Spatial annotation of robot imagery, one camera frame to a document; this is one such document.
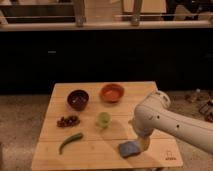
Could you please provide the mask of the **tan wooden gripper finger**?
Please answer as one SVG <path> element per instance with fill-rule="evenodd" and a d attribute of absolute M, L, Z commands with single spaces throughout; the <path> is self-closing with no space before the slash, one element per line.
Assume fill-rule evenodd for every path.
<path fill-rule="evenodd" d="M 150 138 L 149 137 L 145 137 L 145 138 L 140 137 L 138 139 L 138 141 L 139 141 L 140 149 L 142 151 L 146 151 L 150 145 Z"/>

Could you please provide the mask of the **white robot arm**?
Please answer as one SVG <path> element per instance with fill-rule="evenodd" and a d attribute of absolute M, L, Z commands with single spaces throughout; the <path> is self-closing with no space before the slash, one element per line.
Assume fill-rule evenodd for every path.
<path fill-rule="evenodd" d="M 158 129 L 213 155 L 213 124 L 171 112 L 170 104 L 162 91 L 154 91 L 138 103 L 132 118 L 136 135 L 147 139 Z"/>

